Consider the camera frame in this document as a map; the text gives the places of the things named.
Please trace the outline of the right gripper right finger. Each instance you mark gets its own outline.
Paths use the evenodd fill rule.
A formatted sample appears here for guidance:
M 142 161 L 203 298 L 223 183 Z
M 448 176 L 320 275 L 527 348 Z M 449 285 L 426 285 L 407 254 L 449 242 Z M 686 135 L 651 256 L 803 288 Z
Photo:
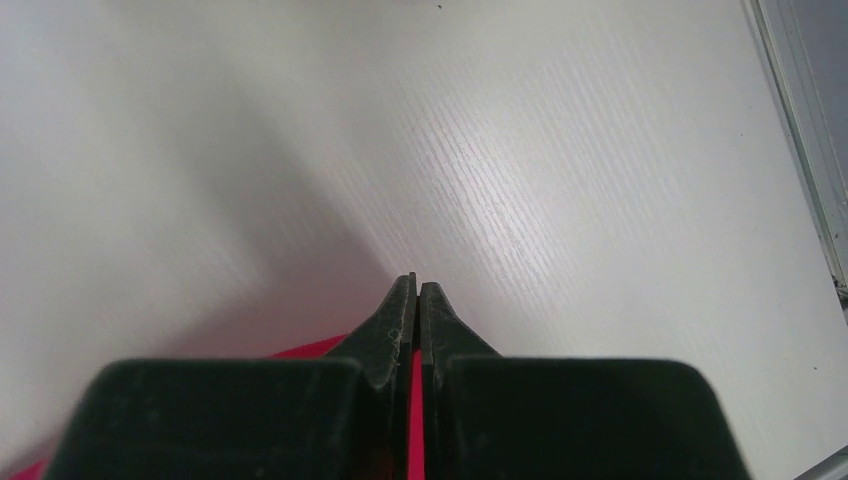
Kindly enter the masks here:
M 419 295 L 429 479 L 746 479 L 718 399 L 674 360 L 506 357 Z

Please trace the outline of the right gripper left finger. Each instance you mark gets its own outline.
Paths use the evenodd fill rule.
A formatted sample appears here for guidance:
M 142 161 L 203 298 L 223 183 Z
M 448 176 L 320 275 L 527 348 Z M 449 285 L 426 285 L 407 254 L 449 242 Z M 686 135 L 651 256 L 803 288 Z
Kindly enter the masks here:
M 413 274 L 312 359 L 128 359 L 88 386 L 48 479 L 403 479 Z

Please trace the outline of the red t shirt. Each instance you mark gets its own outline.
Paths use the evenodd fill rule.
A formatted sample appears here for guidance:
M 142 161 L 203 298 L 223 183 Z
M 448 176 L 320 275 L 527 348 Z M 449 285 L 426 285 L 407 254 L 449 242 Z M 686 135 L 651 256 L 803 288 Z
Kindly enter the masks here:
M 314 358 L 327 353 L 343 340 L 344 336 L 336 336 L 323 339 L 314 343 L 301 345 L 289 350 L 280 351 L 270 358 Z M 412 384 L 410 393 L 410 410 L 407 434 L 408 439 L 408 459 L 407 470 L 408 479 L 424 480 L 425 474 L 425 439 L 423 428 L 423 400 L 422 400 L 422 369 L 421 357 L 418 350 L 413 351 L 412 360 Z M 36 461 L 30 462 L 25 468 L 13 469 L 11 473 L 3 473 L 2 479 L 13 480 L 35 480 L 41 479 L 45 469 L 50 461 L 49 456 L 42 455 Z

